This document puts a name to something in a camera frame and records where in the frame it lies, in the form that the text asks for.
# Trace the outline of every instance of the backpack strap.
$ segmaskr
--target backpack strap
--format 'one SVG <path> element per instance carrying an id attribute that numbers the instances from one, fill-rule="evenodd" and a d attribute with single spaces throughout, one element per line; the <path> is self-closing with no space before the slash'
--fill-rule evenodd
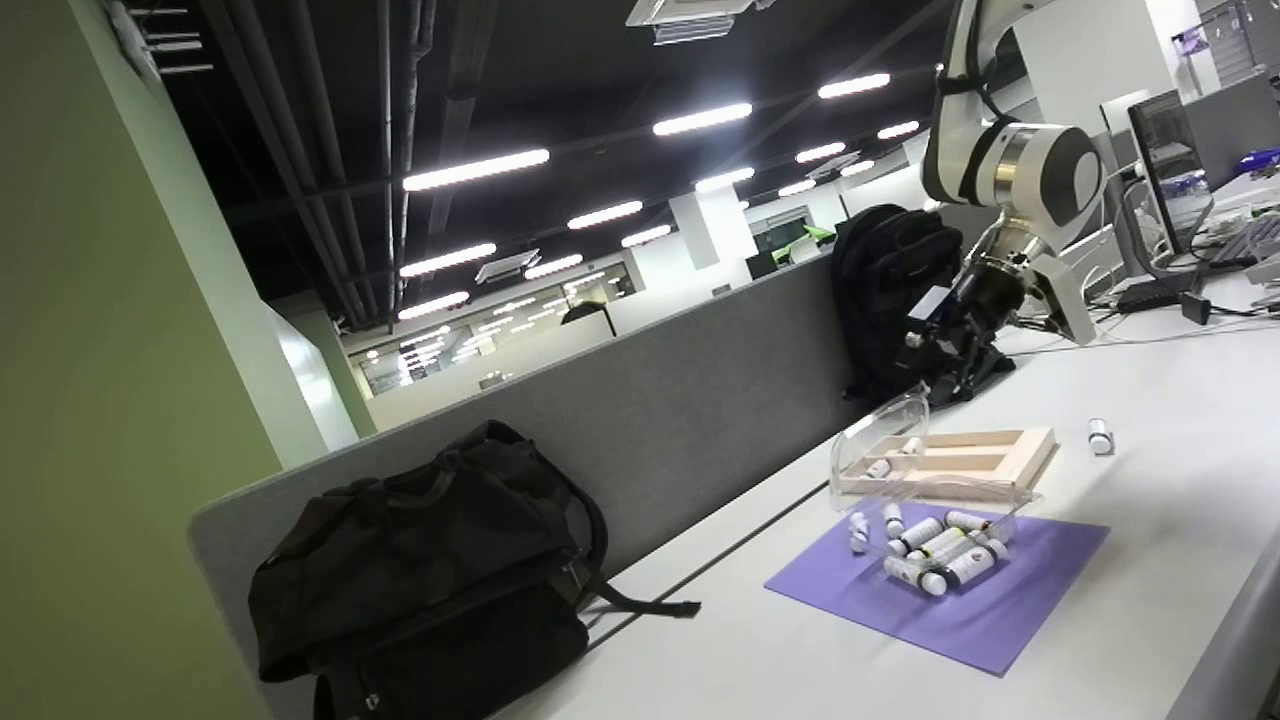
<path id="1" fill-rule="evenodd" d="M 610 558 L 610 523 L 605 523 L 601 503 L 595 503 L 584 490 L 578 490 L 545 452 L 535 452 L 535 443 L 534 443 L 527 436 L 519 436 L 515 429 L 510 429 L 510 425 L 499 425 L 499 422 L 487 422 L 487 429 L 485 429 L 481 436 L 492 436 L 492 439 L 499 439 L 499 443 L 527 443 L 534 457 L 562 478 L 562 484 L 569 490 L 569 496 L 581 500 L 581 510 L 590 511 L 590 523 L 594 523 L 594 547 L 590 547 L 584 560 L 590 560 L 590 568 L 601 568 L 605 558 Z M 590 582 L 590 593 L 605 596 L 610 610 L 616 610 L 616 612 L 639 612 L 639 618 L 698 618 L 698 612 L 704 610 L 704 605 L 698 605 L 698 600 L 682 600 L 682 605 L 667 605 L 667 600 L 637 600 L 637 596 L 624 596 L 621 590 L 611 590 L 605 577 L 594 577 L 594 582 Z"/>
<path id="2" fill-rule="evenodd" d="M 590 523 L 594 523 L 594 538 L 595 545 L 590 547 L 590 566 L 601 568 L 605 566 L 605 552 L 610 552 L 610 523 L 605 523 L 605 511 L 601 503 L 581 493 L 569 478 L 565 478 L 565 490 L 584 503 L 590 511 Z M 611 590 L 605 577 L 594 577 L 590 584 L 595 596 L 605 596 L 616 612 L 639 612 L 639 618 L 698 618 L 704 605 L 701 600 L 682 600 L 682 605 L 667 605 L 667 600 L 637 600 L 637 596 L 624 596 L 621 590 Z"/>

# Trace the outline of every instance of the ceiling light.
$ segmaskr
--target ceiling light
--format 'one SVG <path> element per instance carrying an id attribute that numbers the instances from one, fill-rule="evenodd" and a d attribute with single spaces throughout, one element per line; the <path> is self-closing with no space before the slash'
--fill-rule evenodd
<path id="1" fill-rule="evenodd" d="M 652 225 L 644 234 L 624 237 L 624 247 L 639 247 L 650 239 L 671 237 L 671 225 Z"/>
<path id="2" fill-rule="evenodd" d="M 857 176 L 857 172 L 867 172 L 878 167 L 874 160 L 857 160 L 857 164 L 844 164 L 840 176 Z"/>
<path id="3" fill-rule="evenodd" d="M 445 313 L 445 309 L 455 309 L 455 305 L 463 305 L 463 302 L 473 302 L 473 293 L 450 293 L 450 298 L 412 305 L 412 309 L 401 313 L 401 325 L 421 320 L 421 318 L 434 318 L 434 313 Z"/>
<path id="4" fill-rule="evenodd" d="M 704 181 L 698 181 L 691 187 L 698 187 L 698 191 L 721 191 L 721 187 L 746 185 L 746 181 L 753 181 L 753 176 L 756 176 L 756 167 L 753 167 L 753 164 L 740 164 L 740 167 L 731 167 L 731 172 L 704 176 Z"/>
<path id="5" fill-rule="evenodd" d="M 775 195 L 802 195 L 809 187 L 815 187 L 815 181 L 785 185 Z"/>
<path id="6" fill-rule="evenodd" d="M 527 309 L 527 305 L 535 305 L 535 298 L 512 302 L 512 305 L 496 309 L 492 318 L 512 318 L 515 309 Z"/>
<path id="7" fill-rule="evenodd" d="M 815 88 L 820 100 L 835 100 L 835 98 L 862 98 L 862 94 L 878 94 L 890 88 L 890 71 L 874 71 L 874 77 L 852 77 L 852 82 L 834 82 L 823 88 Z"/>
<path id="8" fill-rule="evenodd" d="M 584 266 L 581 252 L 578 252 L 578 255 L 556 255 L 556 262 L 547 262 L 547 266 L 534 266 L 534 267 L 523 274 L 523 280 L 541 280 L 541 277 L 554 277 L 554 274 L 565 274 L 565 267 L 578 267 L 578 266 Z"/>
<path id="9" fill-rule="evenodd" d="M 815 150 L 795 153 L 795 164 L 815 164 L 815 160 L 829 160 L 840 153 L 844 153 L 844 144 L 815 144 Z"/>
<path id="10" fill-rule="evenodd" d="M 467 247 L 455 247 L 455 252 L 445 252 L 445 255 L 412 262 L 412 266 L 401 267 L 401 277 L 434 277 L 434 274 L 445 274 L 445 267 L 455 267 L 455 266 L 485 262 L 492 252 L 496 252 L 496 243 L 467 243 Z"/>
<path id="11" fill-rule="evenodd" d="M 547 150 L 527 150 L 527 153 L 512 153 L 512 158 L 487 158 L 487 160 L 473 160 L 473 164 L 450 164 L 450 167 L 434 167 L 434 172 L 412 172 L 412 176 L 404 176 L 404 191 L 473 185 L 473 181 L 485 181 L 485 176 L 505 176 L 505 172 L 519 172 L 519 167 L 535 167 L 535 164 L 547 164 L 547 160 L 554 160 Z"/>
<path id="12" fill-rule="evenodd" d="M 721 106 L 721 108 L 691 114 L 691 115 L 667 115 L 667 121 L 652 126 L 652 135 L 701 131 L 701 129 L 737 126 L 748 115 L 753 115 L 753 106 Z"/>
<path id="13" fill-rule="evenodd" d="M 920 131 L 920 121 L 890 126 L 890 129 L 878 131 L 878 142 L 890 144 L 890 142 L 902 142 L 902 135 L 913 135 L 913 131 Z"/>
<path id="14" fill-rule="evenodd" d="M 610 208 L 572 217 L 569 228 L 581 234 L 581 228 L 611 225 L 611 221 L 637 217 L 639 208 L 644 208 L 639 200 L 610 203 Z"/>

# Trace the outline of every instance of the cubicle divider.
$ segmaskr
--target cubicle divider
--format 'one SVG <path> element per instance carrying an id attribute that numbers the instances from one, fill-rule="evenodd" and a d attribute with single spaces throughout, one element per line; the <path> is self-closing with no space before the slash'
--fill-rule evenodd
<path id="1" fill-rule="evenodd" d="M 253 568 L 315 493 L 417 467 L 475 425 L 510 422 L 595 496 L 616 573 L 857 422 L 844 388 L 834 267 L 813 262 L 245 490 L 193 520 L 193 547 L 253 664 Z M 309 686 L 269 690 L 269 705 L 299 720 Z"/>
<path id="2" fill-rule="evenodd" d="M 1280 98 L 1274 88 L 1274 77 L 1260 71 L 1231 88 L 1192 100 L 1189 126 L 1209 185 L 1228 185 L 1238 176 L 1242 158 L 1280 150 Z"/>

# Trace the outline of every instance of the office ceiling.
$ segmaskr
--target office ceiling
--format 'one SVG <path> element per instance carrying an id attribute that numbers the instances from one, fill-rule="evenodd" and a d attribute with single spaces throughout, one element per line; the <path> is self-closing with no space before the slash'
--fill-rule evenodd
<path id="1" fill-rule="evenodd" d="M 753 164 L 740 195 L 805 176 L 802 150 L 844 142 L 893 153 L 878 129 L 928 121 L 947 0 L 773 0 L 724 40 L 656 47 L 624 29 L 633 0 L 180 0 L 210 43 L 162 57 L 195 158 L 225 203 L 263 302 L 320 293 L 353 330 L 475 288 L 475 266 L 401 280 L 404 262 L 475 239 L 499 255 L 621 252 L 621 237 L 667 221 L 698 176 Z M 886 94 L 820 106 L 835 77 L 893 71 Z M 1019 77 L 1017 47 L 1002 77 Z M 656 142 L 659 115 L 753 100 L 746 126 Z M 534 172 L 404 195 L 401 176 L 450 160 L 547 150 Z M 569 217 L 616 200 L 639 217 L 569 234 Z"/>

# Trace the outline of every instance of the white desk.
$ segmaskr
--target white desk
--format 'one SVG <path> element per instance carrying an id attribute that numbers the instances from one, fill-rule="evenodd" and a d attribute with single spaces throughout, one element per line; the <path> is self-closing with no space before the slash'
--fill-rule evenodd
<path id="1" fill-rule="evenodd" d="M 1211 200 L 1215 217 L 1280 203 L 1280 176 L 1238 176 L 1231 185 L 1215 187 Z"/>
<path id="2" fill-rule="evenodd" d="M 942 429 L 1061 429 L 1063 449 L 1028 516 L 1111 529 L 1003 682 L 769 593 L 763 582 L 835 523 L 834 503 L 813 496 L 682 593 L 704 600 L 698 621 L 637 621 L 499 718 L 1170 718 L 1201 657 L 1231 651 L 1211 642 L 1251 568 L 1276 552 L 1276 370 L 1280 325 L 1201 340 L 1157 331 L 1090 354 L 1026 356 L 1002 388 L 938 422 Z M 1090 457 L 1093 415 L 1115 429 L 1115 461 Z M 621 584 L 639 596 L 671 590 L 815 490 L 823 471 L 829 452 L 815 449 L 633 566 Z"/>

